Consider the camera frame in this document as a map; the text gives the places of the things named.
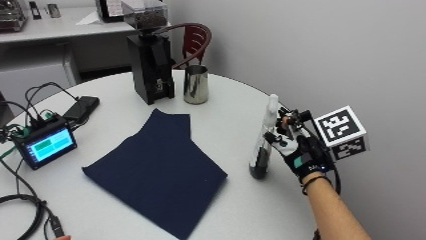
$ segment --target white countertop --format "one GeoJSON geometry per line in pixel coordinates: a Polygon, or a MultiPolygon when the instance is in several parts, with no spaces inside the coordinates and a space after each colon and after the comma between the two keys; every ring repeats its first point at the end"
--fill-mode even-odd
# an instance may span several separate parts
{"type": "Polygon", "coordinates": [[[96,7],[60,8],[60,18],[51,18],[44,9],[39,10],[41,19],[33,20],[32,14],[28,13],[28,20],[23,30],[20,32],[0,33],[0,43],[135,31],[124,22],[76,25],[84,17],[96,11],[96,7]]]}

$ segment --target red chair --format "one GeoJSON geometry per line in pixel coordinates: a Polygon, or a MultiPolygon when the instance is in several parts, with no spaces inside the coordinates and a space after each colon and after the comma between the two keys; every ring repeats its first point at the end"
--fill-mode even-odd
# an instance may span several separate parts
{"type": "Polygon", "coordinates": [[[184,64],[188,67],[189,61],[193,59],[199,59],[199,64],[201,64],[204,52],[212,40],[211,29],[200,23],[177,24],[163,28],[159,33],[168,32],[177,28],[185,29],[183,46],[184,60],[172,66],[173,69],[181,69],[184,64]]]}

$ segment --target hand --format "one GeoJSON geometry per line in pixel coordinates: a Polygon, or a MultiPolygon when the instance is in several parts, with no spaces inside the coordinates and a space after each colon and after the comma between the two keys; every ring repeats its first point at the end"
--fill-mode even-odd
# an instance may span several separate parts
{"type": "Polygon", "coordinates": [[[280,152],[300,182],[310,173],[321,171],[322,151],[318,149],[317,139],[308,133],[298,135],[296,140],[290,140],[284,135],[276,136],[270,132],[266,132],[264,137],[280,152]]]}
{"type": "Polygon", "coordinates": [[[71,236],[59,237],[55,240],[71,240],[71,236]]]}

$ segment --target plastic bottle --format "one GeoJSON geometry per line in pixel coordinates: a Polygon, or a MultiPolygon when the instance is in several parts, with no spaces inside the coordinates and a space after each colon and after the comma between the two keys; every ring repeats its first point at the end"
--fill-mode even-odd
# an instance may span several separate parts
{"type": "Polygon", "coordinates": [[[256,179],[262,179],[268,172],[272,146],[266,142],[264,135],[268,131],[274,133],[278,109],[278,96],[276,94],[270,94],[262,128],[256,141],[254,151],[250,159],[250,174],[256,179]]]}

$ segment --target dark blue towel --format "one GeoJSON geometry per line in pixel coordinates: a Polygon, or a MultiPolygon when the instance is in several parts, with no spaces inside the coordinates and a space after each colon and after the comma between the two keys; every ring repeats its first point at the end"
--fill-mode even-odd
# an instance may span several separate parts
{"type": "Polygon", "coordinates": [[[85,175],[179,239],[196,228],[227,173],[191,140],[189,115],[155,110],[85,175]]]}

